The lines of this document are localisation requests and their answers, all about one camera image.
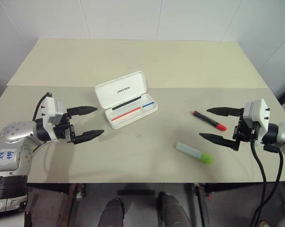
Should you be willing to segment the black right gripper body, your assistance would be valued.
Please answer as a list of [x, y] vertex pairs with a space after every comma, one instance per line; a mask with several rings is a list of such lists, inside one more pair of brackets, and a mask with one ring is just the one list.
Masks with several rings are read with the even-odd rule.
[[259, 129], [260, 124], [258, 122], [252, 122], [251, 125], [248, 125], [243, 115], [239, 116], [238, 125], [235, 126], [233, 139], [235, 140], [235, 144], [233, 146], [233, 150], [238, 151], [240, 142], [252, 142], [256, 141], [259, 137]]

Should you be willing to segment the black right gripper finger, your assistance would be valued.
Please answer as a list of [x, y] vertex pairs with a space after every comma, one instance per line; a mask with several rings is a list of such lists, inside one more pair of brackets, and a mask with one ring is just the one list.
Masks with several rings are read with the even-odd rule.
[[243, 108], [230, 108], [230, 107], [214, 107], [207, 109], [207, 112], [220, 115], [220, 116], [237, 116], [243, 114]]
[[224, 139], [222, 136], [214, 135], [210, 133], [199, 133], [199, 135], [214, 144], [228, 147], [235, 151], [238, 151], [239, 149], [239, 143], [234, 140], [227, 140], [227, 139]]

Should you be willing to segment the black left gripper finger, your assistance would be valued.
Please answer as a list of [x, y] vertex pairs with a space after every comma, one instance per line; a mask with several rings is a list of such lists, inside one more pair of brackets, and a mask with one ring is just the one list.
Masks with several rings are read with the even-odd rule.
[[73, 108], [68, 108], [67, 109], [67, 114], [69, 116], [69, 118], [71, 119], [72, 116], [75, 115], [86, 115], [86, 114], [90, 114], [94, 111], [97, 111], [96, 107], [92, 107], [92, 106], [78, 106], [78, 107], [73, 107]]
[[92, 130], [82, 133], [81, 135], [75, 136], [73, 138], [74, 144], [79, 144], [83, 142], [87, 142], [90, 140], [93, 140], [94, 138], [102, 135], [104, 133], [104, 130]]

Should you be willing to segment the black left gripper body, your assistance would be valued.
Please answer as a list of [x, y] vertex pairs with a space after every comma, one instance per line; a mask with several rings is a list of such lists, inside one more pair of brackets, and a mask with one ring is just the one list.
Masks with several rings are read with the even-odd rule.
[[73, 124], [70, 123], [71, 117], [65, 113], [58, 125], [55, 125], [54, 132], [58, 139], [66, 140], [67, 143], [75, 142], [75, 130]]

